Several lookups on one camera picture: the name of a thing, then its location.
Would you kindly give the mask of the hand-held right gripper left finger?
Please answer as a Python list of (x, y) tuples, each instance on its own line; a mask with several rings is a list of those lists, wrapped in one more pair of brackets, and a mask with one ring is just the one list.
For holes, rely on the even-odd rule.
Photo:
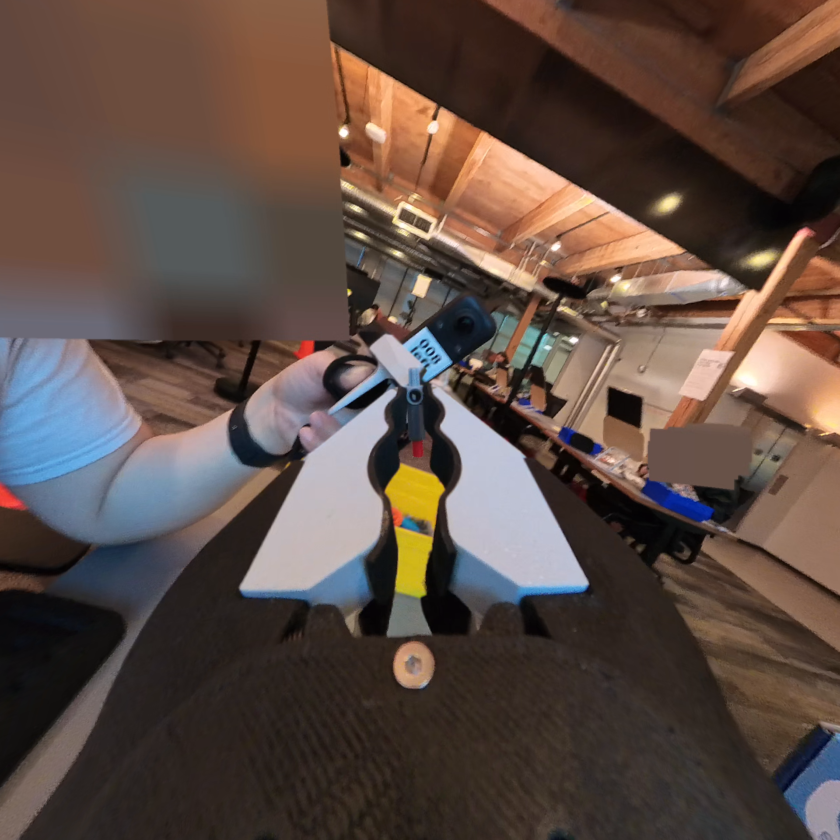
[(406, 393), (392, 387), (306, 457), (241, 581), (242, 596), (335, 606), (384, 636), (397, 542), (386, 489), (400, 468)]

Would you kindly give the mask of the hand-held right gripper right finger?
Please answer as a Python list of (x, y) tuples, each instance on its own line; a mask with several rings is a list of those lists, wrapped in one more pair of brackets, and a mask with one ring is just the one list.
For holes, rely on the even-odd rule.
[(443, 488), (423, 596), (430, 632), (468, 634), (494, 605), (586, 592), (526, 456), (443, 387), (427, 388), (424, 422)]

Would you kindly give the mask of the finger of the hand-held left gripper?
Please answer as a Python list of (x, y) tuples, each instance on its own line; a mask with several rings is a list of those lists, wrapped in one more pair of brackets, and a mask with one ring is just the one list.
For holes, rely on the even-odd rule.
[(370, 344), (370, 351), (377, 362), (374, 382), (410, 382), (414, 356), (404, 344), (384, 334)]

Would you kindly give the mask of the grey toy rod red tip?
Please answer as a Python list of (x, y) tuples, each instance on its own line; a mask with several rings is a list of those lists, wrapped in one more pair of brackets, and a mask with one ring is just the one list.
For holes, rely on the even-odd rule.
[(408, 370), (407, 384), (404, 387), (406, 400), (405, 430), (400, 437), (400, 449), (409, 447), (415, 459), (424, 456), (424, 368), (414, 366)]

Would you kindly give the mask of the person's left forearm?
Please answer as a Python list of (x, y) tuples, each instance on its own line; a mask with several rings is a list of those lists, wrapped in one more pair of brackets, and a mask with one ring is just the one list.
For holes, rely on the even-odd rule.
[(88, 465), (37, 482), (3, 484), (43, 523), (79, 542), (161, 537), (201, 521), (261, 471), (235, 456), (228, 416), (163, 436), (143, 424), (129, 442)]

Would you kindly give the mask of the person's left hand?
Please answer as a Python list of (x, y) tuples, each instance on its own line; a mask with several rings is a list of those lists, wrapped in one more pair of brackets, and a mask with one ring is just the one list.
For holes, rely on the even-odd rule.
[(313, 353), (258, 389), (245, 407), (248, 432), (258, 446), (272, 455), (286, 455), (300, 440), (302, 448), (311, 452), (339, 432), (350, 413), (329, 415), (337, 398), (324, 388), (322, 378), (341, 356), (334, 349)]

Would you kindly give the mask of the yellow plastic bin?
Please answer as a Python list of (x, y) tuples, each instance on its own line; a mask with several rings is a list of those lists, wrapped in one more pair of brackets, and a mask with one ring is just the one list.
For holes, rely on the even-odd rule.
[(400, 465), (386, 488), (395, 524), (395, 592), (399, 595), (421, 598), (426, 594), (427, 562), (443, 491), (432, 473), (405, 464)]

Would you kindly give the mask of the long row of tables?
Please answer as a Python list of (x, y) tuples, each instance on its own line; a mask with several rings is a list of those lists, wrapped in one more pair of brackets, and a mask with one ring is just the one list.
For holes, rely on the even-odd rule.
[(454, 392), (464, 378), (469, 381), (464, 395), (468, 409), (526, 456), (554, 455), (551, 474), (576, 491), (604, 523), (629, 539), (648, 567), (662, 554), (692, 564), (707, 539), (736, 538), (714, 518), (692, 521), (646, 498), (642, 494), (645, 482), (627, 458), (607, 458), (605, 451), (596, 457), (584, 455), (560, 441), (561, 427), (547, 414), (517, 402), (505, 407), (507, 398), (482, 371), (457, 364), (450, 382)]

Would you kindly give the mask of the black wristband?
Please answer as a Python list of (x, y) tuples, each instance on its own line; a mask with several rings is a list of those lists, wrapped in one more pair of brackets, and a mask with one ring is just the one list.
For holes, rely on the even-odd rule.
[(227, 441), (237, 461), (246, 467), (264, 469), (278, 466), (280, 463), (293, 463), (306, 458), (307, 452), (299, 437), (284, 454), (270, 453), (257, 442), (252, 435), (246, 417), (249, 404), (256, 394), (252, 394), (231, 411), (227, 419)]

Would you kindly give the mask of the cardboard box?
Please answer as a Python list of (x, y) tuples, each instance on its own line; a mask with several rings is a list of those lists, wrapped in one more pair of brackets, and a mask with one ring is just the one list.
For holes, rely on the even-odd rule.
[(644, 460), (643, 416), (644, 400), (640, 395), (608, 386), (603, 421), (604, 446), (616, 448), (636, 461)]

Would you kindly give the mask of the person's white shirt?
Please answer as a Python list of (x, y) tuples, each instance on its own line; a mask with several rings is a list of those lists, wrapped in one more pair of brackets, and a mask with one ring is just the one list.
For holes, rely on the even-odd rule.
[(65, 476), (106, 457), (142, 419), (84, 339), (1, 339), (1, 482)]

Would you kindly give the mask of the black pad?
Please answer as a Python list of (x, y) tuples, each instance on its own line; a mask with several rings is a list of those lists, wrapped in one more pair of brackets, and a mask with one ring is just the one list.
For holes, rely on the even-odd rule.
[(31, 591), (1, 592), (1, 783), (120, 644), (121, 615)]

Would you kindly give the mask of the blue robot kit box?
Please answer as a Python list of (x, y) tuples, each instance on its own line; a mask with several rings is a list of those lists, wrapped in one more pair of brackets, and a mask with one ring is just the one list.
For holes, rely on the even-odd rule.
[(773, 773), (773, 782), (814, 839), (839, 838), (839, 726), (821, 721)]

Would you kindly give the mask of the silver air duct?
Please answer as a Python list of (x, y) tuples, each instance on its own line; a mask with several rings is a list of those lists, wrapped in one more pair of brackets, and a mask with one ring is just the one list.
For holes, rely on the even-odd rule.
[(736, 298), (748, 291), (742, 283), (716, 269), (680, 269), (609, 283), (591, 291), (586, 301), (626, 308), (682, 306), (699, 301)]

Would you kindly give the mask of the wooden post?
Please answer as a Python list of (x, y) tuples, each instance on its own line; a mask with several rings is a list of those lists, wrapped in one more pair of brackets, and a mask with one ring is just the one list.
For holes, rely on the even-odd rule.
[(803, 227), (791, 238), (762, 288), (744, 294), (715, 345), (716, 351), (730, 355), (706, 398), (682, 396), (667, 421), (667, 428), (703, 424), (707, 420), (794, 283), (819, 249), (837, 236), (838, 229), (839, 214), (835, 210), (815, 227)]

